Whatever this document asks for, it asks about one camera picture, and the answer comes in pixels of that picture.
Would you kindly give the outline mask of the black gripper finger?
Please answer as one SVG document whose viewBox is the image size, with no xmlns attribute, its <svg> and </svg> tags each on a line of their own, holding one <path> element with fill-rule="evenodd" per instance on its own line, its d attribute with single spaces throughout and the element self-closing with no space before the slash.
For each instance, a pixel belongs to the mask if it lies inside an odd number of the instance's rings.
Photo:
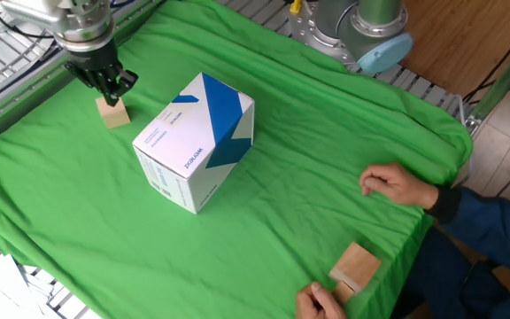
<svg viewBox="0 0 510 319">
<path fill-rule="evenodd" d="M 139 76 L 130 71 L 118 68 L 116 70 L 116 76 L 106 76 L 106 82 L 104 85 L 104 99 L 106 104 L 109 106 L 116 106 L 120 101 L 120 98 L 130 91 L 134 86 Z"/>
<path fill-rule="evenodd" d="M 104 74 L 102 70 L 86 70 L 79 68 L 73 62 L 66 62 L 65 68 L 89 88 L 95 88 L 100 94 L 104 93 L 102 82 L 99 79 Z"/>
</svg>

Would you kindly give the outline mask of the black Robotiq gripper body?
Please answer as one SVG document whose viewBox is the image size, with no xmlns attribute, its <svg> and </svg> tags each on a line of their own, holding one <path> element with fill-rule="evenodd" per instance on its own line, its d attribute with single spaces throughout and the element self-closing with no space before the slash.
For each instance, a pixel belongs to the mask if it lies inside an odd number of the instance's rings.
<svg viewBox="0 0 510 319">
<path fill-rule="evenodd" d="M 118 60 L 117 46 L 113 40 L 105 46 L 86 52 L 69 51 L 69 60 L 66 68 L 76 72 L 98 72 L 118 74 L 120 62 Z"/>
</svg>

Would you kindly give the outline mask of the person's right hand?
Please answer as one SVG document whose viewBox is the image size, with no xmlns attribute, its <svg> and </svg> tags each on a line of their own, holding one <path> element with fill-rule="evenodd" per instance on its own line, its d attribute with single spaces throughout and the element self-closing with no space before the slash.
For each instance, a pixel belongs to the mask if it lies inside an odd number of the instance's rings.
<svg viewBox="0 0 510 319">
<path fill-rule="evenodd" d="M 439 191 L 434 185 L 423 182 L 398 163 L 369 165 L 359 178 L 363 195 L 381 193 L 393 203 L 431 209 L 437 202 Z"/>
</svg>

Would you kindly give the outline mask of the person's left hand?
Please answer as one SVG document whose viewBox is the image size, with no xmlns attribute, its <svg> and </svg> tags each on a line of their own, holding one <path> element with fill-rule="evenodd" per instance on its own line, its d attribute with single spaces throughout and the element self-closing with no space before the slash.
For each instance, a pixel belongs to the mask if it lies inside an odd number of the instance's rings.
<svg viewBox="0 0 510 319">
<path fill-rule="evenodd" d="M 296 318 L 346 319 L 346 314 L 325 287 L 313 282 L 296 294 Z"/>
</svg>

